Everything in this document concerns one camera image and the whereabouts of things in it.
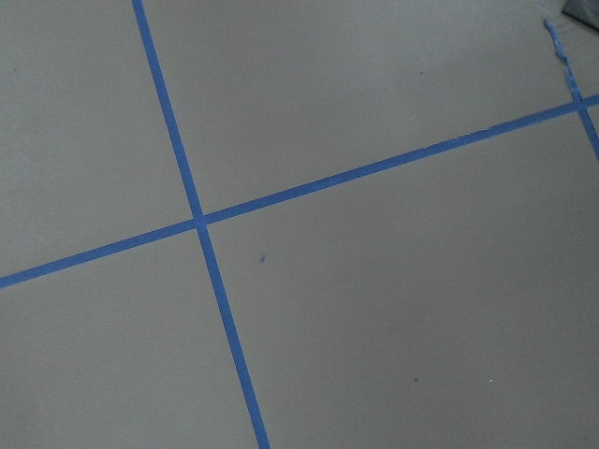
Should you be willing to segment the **dark brown t-shirt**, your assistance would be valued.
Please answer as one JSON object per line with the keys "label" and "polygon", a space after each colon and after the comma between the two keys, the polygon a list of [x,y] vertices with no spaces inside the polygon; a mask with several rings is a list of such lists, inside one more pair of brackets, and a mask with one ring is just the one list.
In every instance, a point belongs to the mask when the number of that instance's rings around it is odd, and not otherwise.
{"label": "dark brown t-shirt", "polygon": [[598,0],[567,0],[562,12],[583,24],[598,28]]}

